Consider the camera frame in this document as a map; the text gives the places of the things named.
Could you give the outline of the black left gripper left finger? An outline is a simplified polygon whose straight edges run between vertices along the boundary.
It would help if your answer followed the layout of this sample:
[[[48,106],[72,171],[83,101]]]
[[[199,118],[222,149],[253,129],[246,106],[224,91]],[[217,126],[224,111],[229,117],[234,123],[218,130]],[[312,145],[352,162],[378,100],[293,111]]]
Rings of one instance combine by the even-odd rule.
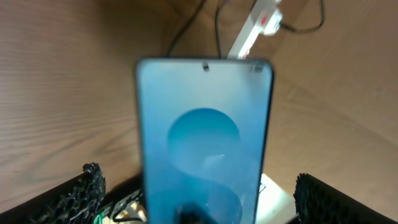
[[[1,223],[92,223],[105,190],[99,164],[85,164],[82,174],[2,212]]]

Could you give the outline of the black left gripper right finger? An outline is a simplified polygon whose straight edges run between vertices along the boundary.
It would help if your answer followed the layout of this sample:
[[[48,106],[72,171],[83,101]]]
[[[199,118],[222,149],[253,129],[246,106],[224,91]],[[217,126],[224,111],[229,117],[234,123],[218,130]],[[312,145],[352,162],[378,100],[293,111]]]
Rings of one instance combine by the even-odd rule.
[[[397,224],[314,176],[297,176],[294,224]]]

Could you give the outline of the blue Galaxy smartphone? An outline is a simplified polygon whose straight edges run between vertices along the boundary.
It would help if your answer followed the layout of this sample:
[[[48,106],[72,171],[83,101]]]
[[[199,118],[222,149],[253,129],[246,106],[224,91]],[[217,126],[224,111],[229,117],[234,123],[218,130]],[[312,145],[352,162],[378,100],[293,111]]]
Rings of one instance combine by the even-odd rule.
[[[271,110],[267,60],[145,58],[135,71],[150,223],[254,223]]]

